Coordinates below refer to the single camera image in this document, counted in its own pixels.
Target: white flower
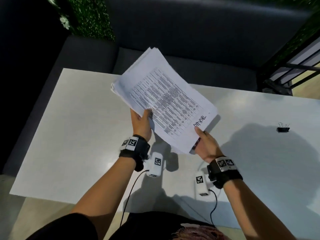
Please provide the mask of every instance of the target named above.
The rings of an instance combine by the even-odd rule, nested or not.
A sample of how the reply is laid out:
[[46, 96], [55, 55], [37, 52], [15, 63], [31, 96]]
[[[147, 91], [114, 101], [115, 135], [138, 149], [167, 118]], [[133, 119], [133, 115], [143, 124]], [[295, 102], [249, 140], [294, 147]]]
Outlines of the white flower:
[[69, 20], [65, 16], [61, 16], [60, 21], [61, 21], [63, 27], [65, 27], [66, 29], [70, 28]]
[[48, 2], [50, 2], [52, 5], [57, 7], [56, 1], [55, 0], [48, 0]]

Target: dark cushioned backrest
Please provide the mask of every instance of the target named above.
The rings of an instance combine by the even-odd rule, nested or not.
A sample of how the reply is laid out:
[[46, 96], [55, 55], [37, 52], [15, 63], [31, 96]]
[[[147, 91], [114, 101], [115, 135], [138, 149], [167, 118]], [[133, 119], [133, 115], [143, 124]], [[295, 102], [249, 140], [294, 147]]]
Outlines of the dark cushioned backrest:
[[310, 16], [239, 0], [105, 1], [124, 48], [247, 68], [269, 60]]

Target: tile floor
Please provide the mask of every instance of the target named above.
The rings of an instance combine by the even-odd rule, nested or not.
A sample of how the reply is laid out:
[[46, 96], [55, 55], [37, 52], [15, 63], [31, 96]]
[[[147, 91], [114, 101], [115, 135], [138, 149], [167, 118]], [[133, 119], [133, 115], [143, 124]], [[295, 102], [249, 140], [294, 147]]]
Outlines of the tile floor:
[[[303, 79], [308, 73], [311, 72], [303, 73], [294, 79], [293, 83]], [[293, 95], [320, 100], [320, 75], [294, 88]], [[68, 214], [73, 207], [72, 204], [62, 202], [10, 195], [13, 182], [14, 177], [0, 175], [0, 240], [24, 240], [47, 223]], [[105, 240], [118, 229], [121, 214], [118, 212], [115, 215]], [[218, 228], [233, 240], [245, 239], [243, 232], [239, 229], [222, 226]]]

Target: paper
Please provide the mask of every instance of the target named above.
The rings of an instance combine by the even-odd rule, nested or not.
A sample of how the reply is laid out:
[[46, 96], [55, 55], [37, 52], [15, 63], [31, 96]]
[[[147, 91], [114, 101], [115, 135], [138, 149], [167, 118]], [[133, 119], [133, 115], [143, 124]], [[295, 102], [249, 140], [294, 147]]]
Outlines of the paper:
[[217, 115], [217, 108], [169, 65], [157, 48], [148, 48], [111, 90], [140, 116], [152, 109], [150, 125], [164, 141], [189, 153], [198, 135]]

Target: green hedge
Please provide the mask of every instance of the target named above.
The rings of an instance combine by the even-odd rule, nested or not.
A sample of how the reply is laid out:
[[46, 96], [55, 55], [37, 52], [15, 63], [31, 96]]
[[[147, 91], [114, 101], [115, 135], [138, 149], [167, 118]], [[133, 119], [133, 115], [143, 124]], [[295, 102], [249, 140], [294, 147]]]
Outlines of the green hedge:
[[[103, 0], [48, 0], [59, 12], [61, 22], [73, 34], [114, 40], [107, 8]], [[314, 12], [297, 34], [266, 65], [273, 67], [320, 30], [320, 0], [250, 0], [278, 6], [307, 8]]]

